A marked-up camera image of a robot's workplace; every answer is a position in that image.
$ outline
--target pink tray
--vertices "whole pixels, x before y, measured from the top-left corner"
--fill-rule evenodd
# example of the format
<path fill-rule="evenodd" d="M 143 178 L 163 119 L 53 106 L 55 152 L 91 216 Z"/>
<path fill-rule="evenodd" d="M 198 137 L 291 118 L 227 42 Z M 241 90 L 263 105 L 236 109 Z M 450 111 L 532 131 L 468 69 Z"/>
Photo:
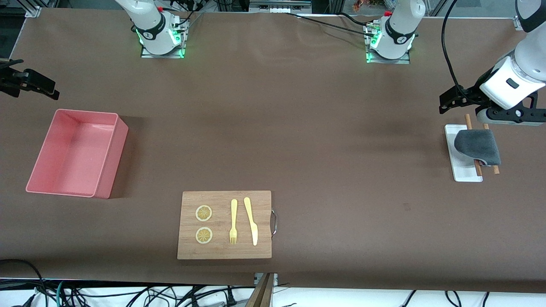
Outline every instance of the pink tray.
<path fill-rule="evenodd" d="M 58 109 L 27 192 L 109 198 L 127 132 L 115 113 Z"/>

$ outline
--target wooden fork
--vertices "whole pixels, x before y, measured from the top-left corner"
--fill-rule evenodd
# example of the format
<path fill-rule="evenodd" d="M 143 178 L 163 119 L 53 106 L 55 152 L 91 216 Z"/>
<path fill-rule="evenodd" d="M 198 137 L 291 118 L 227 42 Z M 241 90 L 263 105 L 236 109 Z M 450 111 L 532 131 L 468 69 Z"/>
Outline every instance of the wooden fork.
<path fill-rule="evenodd" d="M 229 242 L 237 244 L 237 229 L 235 229 L 235 220 L 237 218 L 237 199 L 232 199 L 232 228 L 229 231 Z"/>

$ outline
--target wooden rod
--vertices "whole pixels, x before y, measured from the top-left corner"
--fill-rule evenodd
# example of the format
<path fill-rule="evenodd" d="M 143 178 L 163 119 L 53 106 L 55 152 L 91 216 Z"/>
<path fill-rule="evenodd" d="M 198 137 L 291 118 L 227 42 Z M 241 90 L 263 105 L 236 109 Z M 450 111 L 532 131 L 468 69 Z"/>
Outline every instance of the wooden rod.
<path fill-rule="evenodd" d="M 489 130 L 489 125 L 488 124 L 483 124 L 483 128 L 485 130 Z M 493 174 L 495 175 L 499 175 L 501 172 L 498 170 L 498 165 L 493 165 Z"/>
<path fill-rule="evenodd" d="M 466 128 L 472 130 L 472 121 L 470 121 L 470 114 L 465 114 Z M 474 167 L 476 168 L 476 175 L 482 176 L 482 166 L 479 165 L 478 160 L 474 160 Z"/>

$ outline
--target yellow utensil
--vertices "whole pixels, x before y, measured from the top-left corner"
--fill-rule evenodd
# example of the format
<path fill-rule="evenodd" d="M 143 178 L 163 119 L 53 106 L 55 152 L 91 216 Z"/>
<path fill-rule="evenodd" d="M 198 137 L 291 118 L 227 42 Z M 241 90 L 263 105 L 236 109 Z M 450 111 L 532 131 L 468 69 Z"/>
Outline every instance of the yellow utensil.
<path fill-rule="evenodd" d="M 229 242 L 237 243 L 237 229 L 235 229 L 235 219 L 237 218 L 237 199 L 232 199 L 232 228 L 229 231 Z"/>
<path fill-rule="evenodd" d="M 258 244 L 258 225 L 254 223 L 252 219 L 252 205 L 250 204 L 250 198 L 245 197 L 245 208 L 246 213 L 248 214 L 248 220 L 250 221 L 250 230 L 252 231 L 252 244 Z"/>

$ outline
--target lemon slice print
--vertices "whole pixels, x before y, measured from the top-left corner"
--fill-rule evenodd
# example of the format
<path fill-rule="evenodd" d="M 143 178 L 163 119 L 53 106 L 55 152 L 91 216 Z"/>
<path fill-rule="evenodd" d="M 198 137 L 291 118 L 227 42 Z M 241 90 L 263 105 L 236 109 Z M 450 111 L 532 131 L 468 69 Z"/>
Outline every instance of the lemon slice print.
<path fill-rule="evenodd" d="M 195 217 L 201 221 L 208 221 L 212 216 L 212 209 L 207 205 L 202 205 L 195 211 Z"/>
<path fill-rule="evenodd" d="M 212 239 L 212 230 L 209 227 L 201 227 L 195 233 L 195 239 L 201 244 L 207 244 Z"/>

